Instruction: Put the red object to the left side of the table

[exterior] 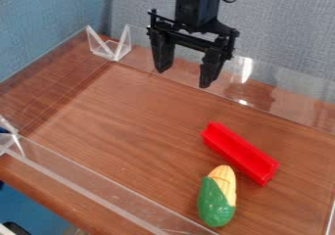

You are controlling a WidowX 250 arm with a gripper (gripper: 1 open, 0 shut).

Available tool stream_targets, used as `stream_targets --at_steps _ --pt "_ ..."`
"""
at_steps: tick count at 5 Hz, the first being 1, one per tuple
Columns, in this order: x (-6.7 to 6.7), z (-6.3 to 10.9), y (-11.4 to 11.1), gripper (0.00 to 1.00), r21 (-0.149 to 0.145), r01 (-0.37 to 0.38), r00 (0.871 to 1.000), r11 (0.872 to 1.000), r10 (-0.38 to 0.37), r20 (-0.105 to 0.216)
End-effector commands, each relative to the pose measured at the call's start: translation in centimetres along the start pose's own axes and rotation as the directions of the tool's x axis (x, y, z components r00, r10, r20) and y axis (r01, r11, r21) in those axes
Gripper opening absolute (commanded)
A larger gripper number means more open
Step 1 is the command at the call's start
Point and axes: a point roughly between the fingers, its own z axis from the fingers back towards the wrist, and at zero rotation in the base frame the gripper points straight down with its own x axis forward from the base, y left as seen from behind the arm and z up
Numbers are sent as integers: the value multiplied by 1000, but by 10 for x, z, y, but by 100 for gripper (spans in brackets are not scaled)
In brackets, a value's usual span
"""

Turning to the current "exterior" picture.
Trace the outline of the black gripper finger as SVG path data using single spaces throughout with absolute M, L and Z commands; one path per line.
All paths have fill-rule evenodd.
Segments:
M 208 88 L 211 83 L 218 79 L 226 60 L 226 54 L 219 50 L 214 48 L 207 50 L 203 63 L 200 65 L 200 88 Z
M 159 73 L 163 73 L 172 66 L 175 44 L 170 41 L 168 35 L 156 29 L 151 30 L 150 38 L 155 68 Z

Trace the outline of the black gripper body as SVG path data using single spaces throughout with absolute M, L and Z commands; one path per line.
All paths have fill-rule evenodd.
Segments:
M 239 31 L 211 19 L 200 26 L 194 26 L 159 15 L 158 10 L 148 12 L 151 24 L 148 36 L 152 29 L 167 34 L 170 41 L 179 46 L 199 52 L 206 52 L 211 47 L 226 54 L 227 60 L 234 57 L 235 40 L 239 38 Z

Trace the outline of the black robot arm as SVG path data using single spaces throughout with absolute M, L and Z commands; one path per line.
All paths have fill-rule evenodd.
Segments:
M 156 9 L 148 12 L 147 35 L 158 72 L 171 68 L 176 45 L 203 52 L 200 88 L 208 88 L 218 79 L 224 62 L 234 57 L 239 37 L 239 31 L 219 22 L 220 1 L 234 3 L 236 0 L 176 0 L 172 20 L 160 16 Z

